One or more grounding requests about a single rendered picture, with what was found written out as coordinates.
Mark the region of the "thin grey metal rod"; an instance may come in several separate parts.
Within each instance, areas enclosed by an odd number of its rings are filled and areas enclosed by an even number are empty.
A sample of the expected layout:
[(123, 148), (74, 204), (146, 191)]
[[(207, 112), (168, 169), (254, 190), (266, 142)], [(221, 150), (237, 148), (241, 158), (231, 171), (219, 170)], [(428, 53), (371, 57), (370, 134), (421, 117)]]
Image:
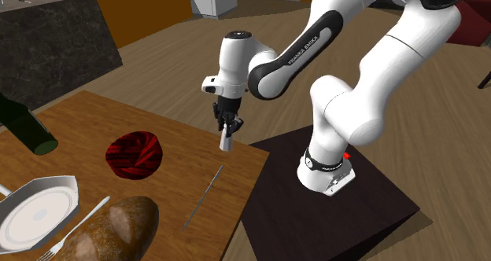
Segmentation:
[(209, 193), (209, 190), (212, 188), (213, 184), (215, 183), (215, 181), (218, 179), (218, 177), (220, 176), (220, 173), (221, 171), (223, 170), (223, 165), (220, 166), (220, 168), (218, 169), (218, 171), (215, 173), (213, 179), (211, 180), (211, 182), (209, 183), (208, 187), (206, 188), (206, 190), (204, 191), (204, 193), (202, 194), (200, 200), (198, 201), (198, 203), (196, 204), (194, 210), (191, 212), (189, 218), (187, 219), (187, 221), (185, 222), (185, 224), (183, 225), (183, 228), (180, 230), (181, 232), (184, 232), (185, 229), (188, 227), (188, 225), (190, 224), (190, 221), (192, 220), (192, 218), (194, 217), (194, 215), (196, 214), (196, 212), (198, 211), (198, 209), (200, 208), (201, 204), (203, 203), (205, 197), (207, 196), (207, 194)]

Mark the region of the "silver fork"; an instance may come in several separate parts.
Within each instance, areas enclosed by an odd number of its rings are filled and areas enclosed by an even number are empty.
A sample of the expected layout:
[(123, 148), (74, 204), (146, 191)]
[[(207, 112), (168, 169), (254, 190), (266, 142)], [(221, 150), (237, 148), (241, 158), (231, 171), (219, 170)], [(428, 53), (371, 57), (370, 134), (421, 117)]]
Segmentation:
[(94, 207), (76, 226), (74, 226), (59, 242), (57, 242), (52, 248), (40, 256), (36, 261), (50, 261), (64, 246), (68, 237), (77, 230), (82, 224), (84, 224), (93, 214), (95, 214), (100, 208), (102, 208), (109, 200), (111, 196), (105, 197), (101, 200), (96, 207)]

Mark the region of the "brown wooden table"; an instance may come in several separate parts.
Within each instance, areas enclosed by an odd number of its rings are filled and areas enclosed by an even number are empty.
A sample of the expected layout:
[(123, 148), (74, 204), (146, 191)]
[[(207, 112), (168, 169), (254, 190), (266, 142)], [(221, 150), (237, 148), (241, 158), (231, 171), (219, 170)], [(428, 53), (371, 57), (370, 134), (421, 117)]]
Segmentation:
[[(34, 178), (73, 175), (79, 187), (76, 226), (107, 196), (109, 206), (133, 196), (159, 207), (159, 228), (143, 261), (222, 261), (268, 153), (235, 143), (229, 153), (216, 134), (81, 91), (39, 113), (58, 140), (44, 156), (11, 133), (0, 134), (0, 184), (18, 189)], [(116, 176), (107, 148), (134, 132), (155, 134), (163, 149), (157, 171), (139, 181)], [(184, 232), (180, 230), (220, 166), (223, 170)]]

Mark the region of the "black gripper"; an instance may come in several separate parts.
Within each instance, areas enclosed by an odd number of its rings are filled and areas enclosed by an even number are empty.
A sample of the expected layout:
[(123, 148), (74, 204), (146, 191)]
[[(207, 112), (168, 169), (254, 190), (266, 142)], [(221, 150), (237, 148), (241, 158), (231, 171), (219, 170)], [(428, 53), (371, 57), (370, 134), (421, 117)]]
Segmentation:
[(214, 116), (216, 119), (220, 119), (222, 127), (220, 149), (227, 153), (232, 150), (232, 138), (231, 135), (229, 135), (230, 128), (231, 132), (234, 133), (238, 131), (244, 123), (244, 121), (237, 116), (241, 103), (241, 98), (230, 99), (219, 96), (217, 101), (212, 104)]

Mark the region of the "red black striped ball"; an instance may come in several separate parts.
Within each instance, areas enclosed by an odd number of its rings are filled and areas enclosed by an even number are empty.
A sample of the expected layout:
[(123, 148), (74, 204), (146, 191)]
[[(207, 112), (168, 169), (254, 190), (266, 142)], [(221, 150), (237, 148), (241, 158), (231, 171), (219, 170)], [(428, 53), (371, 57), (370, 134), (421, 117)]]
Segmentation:
[(105, 152), (105, 161), (113, 172), (125, 179), (142, 180), (157, 171), (163, 151), (157, 136), (135, 131), (115, 140)]

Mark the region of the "dark red sofa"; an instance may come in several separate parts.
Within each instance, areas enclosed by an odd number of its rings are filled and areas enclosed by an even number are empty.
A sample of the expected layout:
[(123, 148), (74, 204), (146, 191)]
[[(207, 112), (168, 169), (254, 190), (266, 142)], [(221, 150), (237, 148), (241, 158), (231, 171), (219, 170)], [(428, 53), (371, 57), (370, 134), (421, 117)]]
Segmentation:
[(462, 0), (456, 7), (461, 23), (447, 43), (481, 46), (491, 35), (491, 0)]

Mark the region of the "brown bread loaf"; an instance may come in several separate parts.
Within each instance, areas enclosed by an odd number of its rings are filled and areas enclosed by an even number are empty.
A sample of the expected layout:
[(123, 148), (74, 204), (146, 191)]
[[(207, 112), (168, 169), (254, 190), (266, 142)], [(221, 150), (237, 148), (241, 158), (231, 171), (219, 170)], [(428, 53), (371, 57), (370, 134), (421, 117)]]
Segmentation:
[(148, 197), (129, 197), (97, 211), (65, 240), (50, 261), (140, 261), (159, 224)]

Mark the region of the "dark robot stand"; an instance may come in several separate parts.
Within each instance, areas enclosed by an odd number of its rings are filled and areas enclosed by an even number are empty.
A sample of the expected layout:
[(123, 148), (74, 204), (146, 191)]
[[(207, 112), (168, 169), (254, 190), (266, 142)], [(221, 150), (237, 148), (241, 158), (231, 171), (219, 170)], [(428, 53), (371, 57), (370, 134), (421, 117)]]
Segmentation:
[(269, 156), (242, 213), (257, 261), (359, 261), (419, 207), (353, 147), (356, 177), (332, 197), (305, 188), (303, 127), (254, 143)]

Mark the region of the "dark green bottle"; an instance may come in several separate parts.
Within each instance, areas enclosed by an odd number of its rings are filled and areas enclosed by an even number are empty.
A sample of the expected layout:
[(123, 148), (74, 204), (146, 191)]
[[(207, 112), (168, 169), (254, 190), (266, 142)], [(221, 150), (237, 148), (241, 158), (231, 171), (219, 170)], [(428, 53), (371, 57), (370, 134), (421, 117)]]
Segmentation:
[(0, 124), (35, 155), (45, 155), (58, 146), (57, 139), (26, 106), (0, 93)]

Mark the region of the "white octagonal pan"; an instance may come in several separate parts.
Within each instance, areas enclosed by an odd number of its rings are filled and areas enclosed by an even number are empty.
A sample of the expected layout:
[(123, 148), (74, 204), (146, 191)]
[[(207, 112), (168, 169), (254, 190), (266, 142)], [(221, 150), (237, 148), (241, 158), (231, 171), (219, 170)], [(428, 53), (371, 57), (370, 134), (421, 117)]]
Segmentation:
[(79, 211), (76, 178), (36, 178), (15, 191), (0, 184), (0, 255), (41, 248)]

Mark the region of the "dark marble counter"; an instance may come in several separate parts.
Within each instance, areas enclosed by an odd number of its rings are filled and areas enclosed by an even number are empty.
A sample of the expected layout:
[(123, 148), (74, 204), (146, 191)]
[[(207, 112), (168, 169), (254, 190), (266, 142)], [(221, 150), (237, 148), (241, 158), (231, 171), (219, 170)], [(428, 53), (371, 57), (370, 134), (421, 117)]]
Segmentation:
[(97, 0), (0, 3), (0, 93), (36, 109), (122, 65)]

